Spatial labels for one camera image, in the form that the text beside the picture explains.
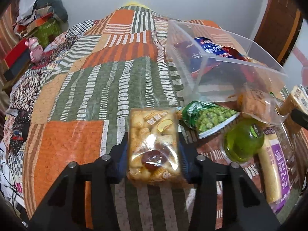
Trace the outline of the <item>green peas packet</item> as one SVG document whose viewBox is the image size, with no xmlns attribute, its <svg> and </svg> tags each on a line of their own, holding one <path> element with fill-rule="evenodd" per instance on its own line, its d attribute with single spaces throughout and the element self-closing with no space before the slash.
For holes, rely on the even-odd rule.
<svg viewBox="0 0 308 231">
<path fill-rule="evenodd" d="M 212 102 L 192 101 L 179 110 L 180 120 L 196 131 L 198 138 L 216 134 L 236 120 L 240 112 Z"/>
</svg>

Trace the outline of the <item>beige barcode cracker pack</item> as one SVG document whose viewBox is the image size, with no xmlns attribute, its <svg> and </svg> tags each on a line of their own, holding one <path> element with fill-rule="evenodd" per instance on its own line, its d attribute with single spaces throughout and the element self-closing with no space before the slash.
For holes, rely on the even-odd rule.
<svg viewBox="0 0 308 231">
<path fill-rule="evenodd" d="M 287 115 L 285 126 L 289 133 L 298 134 L 300 131 L 292 131 L 290 128 L 292 124 L 290 113 L 293 109 L 299 109 L 307 114 L 307 93 L 304 86 L 301 84 L 293 87 L 291 93 L 287 96 L 286 100 L 279 109 L 281 115 Z"/>
</svg>

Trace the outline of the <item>green jelly cup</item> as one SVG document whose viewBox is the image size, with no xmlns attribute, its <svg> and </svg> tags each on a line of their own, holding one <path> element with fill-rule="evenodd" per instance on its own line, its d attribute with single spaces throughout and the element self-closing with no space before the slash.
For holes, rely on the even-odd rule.
<svg viewBox="0 0 308 231">
<path fill-rule="evenodd" d="M 223 138 L 227 157 L 238 163 L 245 163 L 256 155 L 264 144 L 262 124 L 252 118 L 245 118 L 233 126 Z"/>
</svg>

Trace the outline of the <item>wooden wardrobe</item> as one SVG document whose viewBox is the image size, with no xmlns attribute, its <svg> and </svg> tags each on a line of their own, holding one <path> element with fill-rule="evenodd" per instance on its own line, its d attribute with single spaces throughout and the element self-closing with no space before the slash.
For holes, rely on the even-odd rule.
<svg viewBox="0 0 308 231">
<path fill-rule="evenodd" d="M 295 46 L 303 16 L 294 0 L 268 0 L 254 41 L 283 65 Z"/>
</svg>

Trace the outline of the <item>pink plush toy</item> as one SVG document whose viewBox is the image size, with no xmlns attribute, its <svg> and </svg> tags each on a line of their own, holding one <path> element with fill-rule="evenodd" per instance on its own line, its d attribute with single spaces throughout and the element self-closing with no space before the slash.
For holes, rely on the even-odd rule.
<svg viewBox="0 0 308 231">
<path fill-rule="evenodd" d="M 39 44 L 39 40 L 36 37 L 31 37 L 25 42 L 25 46 L 30 51 L 30 59 L 33 63 L 37 64 L 43 55 L 43 48 Z"/>
</svg>

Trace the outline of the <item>patchwork bed quilt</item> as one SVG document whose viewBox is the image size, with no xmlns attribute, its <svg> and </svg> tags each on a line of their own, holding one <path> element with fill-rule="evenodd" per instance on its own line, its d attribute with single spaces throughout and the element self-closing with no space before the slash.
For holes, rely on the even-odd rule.
<svg viewBox="0 0 308 231">
<path fill-rule="evenodd" d="M 203 101 L 240 112 L 216 134 L 199 139 L 196 131 L 179 118 L 179 110 L 189 103 L 184 102 L 180 75 L 167 54 L 169 21 L 144 7 L 122 7 L 86 28 L 65 54 L 22 77 L 12 92 L 14 115 L 8 116 L 6 123 L 12 131 L 1 143 L 8 161 L 1 163 L 1 169 L 8 179 L 16 171 L 13 159 L 21 162 L 21 180 L 14 179 L 9 185 L 22 195 L 29 222 L 68 163 L 92 163 L 121 143 L 129 131 L 134 108 L 176 109 L 178 135 L 182 134 L 198 154 L 219 164 L 235 162 L 227 157 L 223 138 L 246 118 L 238 107 L 238 93 L 234 101 Z M 185 23 L 219 28 L 203 21 Z M 274 128 L 290 178 L 289 198 L 279 213 L 273 212 L 280 223 L 278 230 L 293 230 L 307 212 L 307 198 L 299 194 L 307 154 L 294 148 L 306 148 L 307 141 L 299 135 L 290 142 L 282 123 L 261 124 L 262 130 Z M 258 153 L 238 164 L 265 197 Z M 94 230 L 90 189 L 91 183 L 86 182 L 86 227 Z M 183 174 L 179 183 L 144 184 L 130 180 L 126 166 L 125 177 L 119 184 L 112 184 L 111 190 L 120 230 L 189 230 L 196 186 L 189 184 Z M 222 203 L 222 182 L 217 182 L 215 230 L 222 227 Z M 2 205 L 2 229 L 28 230 L 28 226 Z"/>
</svg>

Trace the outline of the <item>clear plastic storage bin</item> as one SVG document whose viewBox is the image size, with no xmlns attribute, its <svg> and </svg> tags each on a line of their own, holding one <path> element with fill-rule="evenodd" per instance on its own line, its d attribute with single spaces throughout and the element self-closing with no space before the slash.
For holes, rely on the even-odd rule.
<svg viewBox="0 0 308 231">
<path fill-rule="evenodd" d="M 215 44 L 236 49 L 246 61 L 206 54 L 194 38 L 206 37 Z M 185 47 L 194 44 L 202 56 L 196 78 L 189 71 Z M 283 99 L 287 74 L 283 67 L 254 41 L 220 28 L 171 20 L 168 22 L 167 54 L 173 59 L 183 84 L 185 103 L 193 100 L 234 101 L 245 84 Z"/>
</svg>

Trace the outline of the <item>blue red snack bag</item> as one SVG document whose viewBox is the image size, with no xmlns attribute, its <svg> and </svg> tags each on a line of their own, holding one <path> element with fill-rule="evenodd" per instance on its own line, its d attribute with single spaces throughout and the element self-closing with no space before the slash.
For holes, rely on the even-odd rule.
<svg viewBox="0 0 308 231">
<path fill-rule="evenodd" d="M 215 44 L 211 39 L 206 37 L 194 38 L 194 41 L 204 50 L 206 54 L 213 54 L 217 57 L 226 57 L 246 61 L 247 58 L 240 54 L 236 49 L 229 46 Z M 186 54 L 190 56 L 189 71 L 191 76 L 196 78 L 202 65 L 202 56 L 194 44 L 185 47 Z"/>
</svg>

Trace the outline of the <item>rice cracker snack pack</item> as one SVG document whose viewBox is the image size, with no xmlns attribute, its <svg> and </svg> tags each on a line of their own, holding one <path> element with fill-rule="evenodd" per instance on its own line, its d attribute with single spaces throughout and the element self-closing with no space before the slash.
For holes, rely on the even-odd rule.
<svg viewBox="0 0 308 231">
<path fill-rule="evenodd" d="M 173 108 L 131 109 L 127 176 L 133 182 L 179 183 L 178 118 Z"/>
</svg>

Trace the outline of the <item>purple wafer pack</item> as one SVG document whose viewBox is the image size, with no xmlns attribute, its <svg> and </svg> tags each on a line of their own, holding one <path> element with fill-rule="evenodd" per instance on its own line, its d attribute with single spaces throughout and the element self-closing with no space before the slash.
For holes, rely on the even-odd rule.
<svg viewBox="0 0 308 231">
<path fill-rule="evenodd" d="M 263 129 L 264 143 L 258 152 L 265 197 L 274 213 L 284 207 L 291 191 L 289 172 L 283 149 L 272 127 Z"/>
</svg>

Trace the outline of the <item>yellow curved tube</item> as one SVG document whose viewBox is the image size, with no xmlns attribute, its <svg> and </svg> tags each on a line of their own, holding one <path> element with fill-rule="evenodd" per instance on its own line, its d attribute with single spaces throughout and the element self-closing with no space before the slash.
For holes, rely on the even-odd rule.
<svg viewBox="0 0 308 231">
<path fill-rule="evenodd" d="M 139 7 L 148 8 L 146 5 L 136 2 L 136 1 L 127 2 L 124 4 L 124 6 L 139 6 Z"/>
</svg>

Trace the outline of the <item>red gift box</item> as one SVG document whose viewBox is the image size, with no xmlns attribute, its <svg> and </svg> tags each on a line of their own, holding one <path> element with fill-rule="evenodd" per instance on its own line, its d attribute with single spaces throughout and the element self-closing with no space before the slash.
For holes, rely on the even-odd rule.
<svg viewBox="0 0 308 231">
<path fill-rule="evenodd" d="M 3 63 L 6 65 L 7 69 L 10 69 L 14 62 L 28 49 L 26 42 L 27 39 L 23 38 L 5 56 Z"/>
</svg>

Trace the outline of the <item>clear bag orange pastries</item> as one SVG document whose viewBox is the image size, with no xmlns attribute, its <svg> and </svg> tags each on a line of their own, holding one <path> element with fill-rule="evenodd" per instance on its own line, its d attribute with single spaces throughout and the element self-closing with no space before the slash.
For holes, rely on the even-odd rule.
<svg viewBox="0 0 308 231">
<path fill-rule="evenodd" d="M 277 110 L 276 98 L 260 89 L 245 84 L 237 94 L 238 107 L 246 118 L 253 118 L 269 126 L 283 123 L 287 117 Z"/>
</svg>

